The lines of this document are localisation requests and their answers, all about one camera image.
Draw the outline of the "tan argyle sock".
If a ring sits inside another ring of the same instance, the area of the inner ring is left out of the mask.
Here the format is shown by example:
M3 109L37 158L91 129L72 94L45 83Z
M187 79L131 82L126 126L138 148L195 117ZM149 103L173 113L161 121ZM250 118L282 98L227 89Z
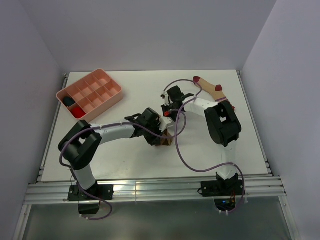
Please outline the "tan argyle sock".
M172 135L168 132L168 128L164 132L160 131L158 135L169 138L157 138L154 144L156 147L170 146L172 144Z

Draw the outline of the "tan maroon striped sock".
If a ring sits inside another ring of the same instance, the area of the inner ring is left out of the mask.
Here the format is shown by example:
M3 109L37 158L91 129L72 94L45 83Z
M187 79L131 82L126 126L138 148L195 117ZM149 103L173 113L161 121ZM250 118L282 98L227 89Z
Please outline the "tan maroon striped sock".
M201 88L203 91L208 93L214 99L215 102L230 103L229 99L226 97L226 95L223 92L223 87L220 84L218 85L211 84L199 76L194 76L192 81L197 88L199 89Z

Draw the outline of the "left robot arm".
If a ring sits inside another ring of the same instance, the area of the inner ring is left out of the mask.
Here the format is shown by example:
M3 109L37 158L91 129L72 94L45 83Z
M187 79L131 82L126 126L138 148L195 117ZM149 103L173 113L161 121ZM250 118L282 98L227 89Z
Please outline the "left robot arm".
M98 188L90 163L100 145L144 137L148 144L156 146L165 137L165 131L171 123L172 120L159 116L151 108L107 125L94 125L80 120L59 143L59 162L70 169L80 185L79 194L91 200L96 197Z

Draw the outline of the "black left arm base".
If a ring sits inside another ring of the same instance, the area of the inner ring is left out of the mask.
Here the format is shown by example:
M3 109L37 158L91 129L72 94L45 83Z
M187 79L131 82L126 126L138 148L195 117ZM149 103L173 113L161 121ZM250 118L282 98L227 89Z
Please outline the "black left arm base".
M80 189L78 185L71 185L69 188L67 200L69 202L78 202L78 212L81 215L91 216L98 213L101 203L112 200L114 194L113 184L95 183L91 188Z

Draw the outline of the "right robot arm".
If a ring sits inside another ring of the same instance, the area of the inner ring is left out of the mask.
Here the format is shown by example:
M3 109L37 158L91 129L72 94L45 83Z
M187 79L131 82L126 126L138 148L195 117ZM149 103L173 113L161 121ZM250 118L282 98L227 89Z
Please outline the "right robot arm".
M175 123L182 113L193 113L205 119L209 136L221 151L220 163L211 168L216 170L216 189L222 195L229 194L239 180L240 171L235 164L236 142L242 131L231 104L226 100L215 102L192 93L184 94L178 86L164 91L161 98L164 100L163 115Z

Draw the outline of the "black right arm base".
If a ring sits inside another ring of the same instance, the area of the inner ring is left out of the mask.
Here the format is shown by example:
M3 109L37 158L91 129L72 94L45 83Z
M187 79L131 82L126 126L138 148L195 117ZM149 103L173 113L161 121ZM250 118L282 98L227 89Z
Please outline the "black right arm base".
M244 197L245 187L237 173L226 180L216 174L216 180L202 181L197 193L204 198L223 197L214 200L215 207L219 211L230 212L237 206L236 197Z

